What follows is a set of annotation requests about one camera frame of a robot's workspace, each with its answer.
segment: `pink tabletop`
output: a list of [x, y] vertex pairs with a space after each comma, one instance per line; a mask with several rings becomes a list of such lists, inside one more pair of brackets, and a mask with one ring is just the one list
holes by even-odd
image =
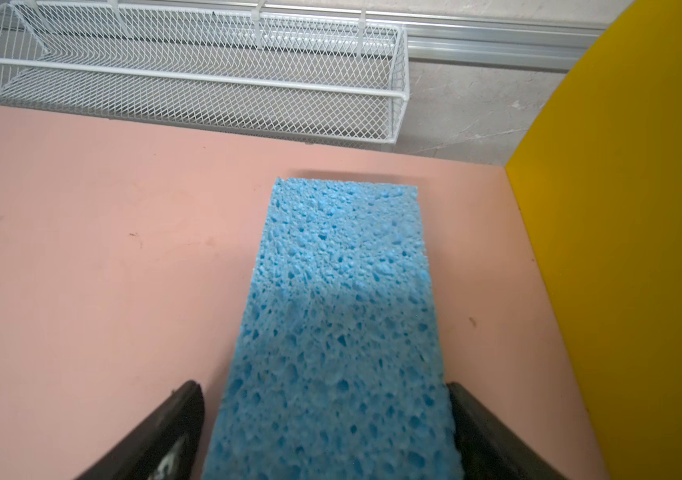
[[278, 177], [418, 186], [446, 379], [607, 478], [502, 168], [3, 107], [0, 478], [75, 477], [187, 379], [207, 449]]

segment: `yellow curved board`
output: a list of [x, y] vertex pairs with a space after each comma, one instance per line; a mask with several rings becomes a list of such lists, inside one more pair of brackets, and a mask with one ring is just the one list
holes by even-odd
[[611, 477], [682, 478], [682, 1], [627, 9], [507, 172]]

